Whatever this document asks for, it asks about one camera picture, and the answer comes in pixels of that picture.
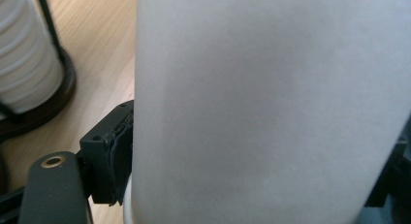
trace wooden table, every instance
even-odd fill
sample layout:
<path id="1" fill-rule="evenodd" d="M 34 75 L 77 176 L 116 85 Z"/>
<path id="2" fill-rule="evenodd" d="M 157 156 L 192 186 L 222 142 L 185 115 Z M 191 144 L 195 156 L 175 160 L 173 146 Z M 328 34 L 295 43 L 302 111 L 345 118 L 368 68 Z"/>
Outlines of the wooden table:
<path id="1" fill-rule="evenodd" d="M 55 151 L 79 151 L 79 139 L 116 105 L 134 99 L 137 0 L 48 0 L 78 85 L 52 121 L 1 145 L 10 190 L 23 186 L 30 165 Z M 92 205 L 94 222 L 122 223 L 122 208 Z"/>

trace white surface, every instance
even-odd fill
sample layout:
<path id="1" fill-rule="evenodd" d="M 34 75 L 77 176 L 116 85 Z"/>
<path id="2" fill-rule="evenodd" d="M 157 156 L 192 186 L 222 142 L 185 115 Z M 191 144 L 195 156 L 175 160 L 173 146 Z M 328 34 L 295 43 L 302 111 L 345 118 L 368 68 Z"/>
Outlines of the white surface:
<path id="1" fill-rule="evenodd" d="M 411 109 L 410 1 L 139 0 L 136 223 L 353 223 Z"/>
<path id="2" fill-rule="evenodd" d="M 22 113 L 56 91 L 63 71 L 31 0 L 0 0 L 0 11 L 0 100 Z"/>

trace wooden surface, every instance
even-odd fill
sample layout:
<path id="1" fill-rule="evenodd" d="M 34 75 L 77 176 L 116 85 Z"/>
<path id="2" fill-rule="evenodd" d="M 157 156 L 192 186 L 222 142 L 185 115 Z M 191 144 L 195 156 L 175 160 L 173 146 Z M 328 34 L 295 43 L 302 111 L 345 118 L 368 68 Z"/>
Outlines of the wooden surface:
<path id="1" fill-rule="evenodd" d="M 1 145 L 10 190 L 30 165 L 55 152 L 79 151 L 79 139 L 116 105 L 134 99 L 137 0 L 48 0 L 62 46 L 74 60 L 74 98 L 43 127 Z M 96 224 L 122 223 L 119 206 L 92 205 Z"/>

